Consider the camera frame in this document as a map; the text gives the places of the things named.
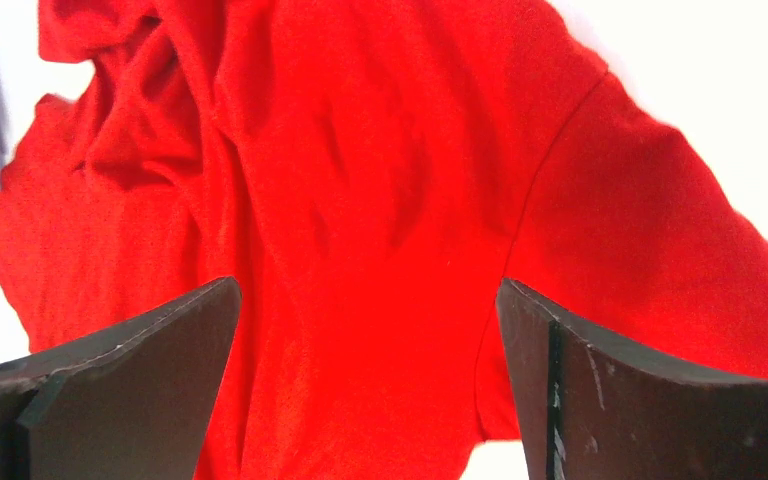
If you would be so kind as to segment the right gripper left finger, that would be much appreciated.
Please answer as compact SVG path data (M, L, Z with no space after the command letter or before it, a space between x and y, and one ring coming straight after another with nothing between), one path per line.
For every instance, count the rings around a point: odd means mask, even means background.
M224 277L0 364L0 479L190 479L236 330Z

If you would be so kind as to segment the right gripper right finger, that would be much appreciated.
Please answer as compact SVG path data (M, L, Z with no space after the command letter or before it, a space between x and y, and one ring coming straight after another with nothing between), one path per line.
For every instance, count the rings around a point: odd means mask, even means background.
M768 380L662 353L504 280L500 334L532 479L768 479Z

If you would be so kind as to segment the red t shirt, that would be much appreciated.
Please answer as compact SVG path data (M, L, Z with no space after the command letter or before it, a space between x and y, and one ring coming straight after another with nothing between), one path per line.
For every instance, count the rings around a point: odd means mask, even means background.
M32 351L217 277L244 304L196 477L456 479L519 435L517 279L768 378L768 242L544 1L43 1L91 61L3 169Z

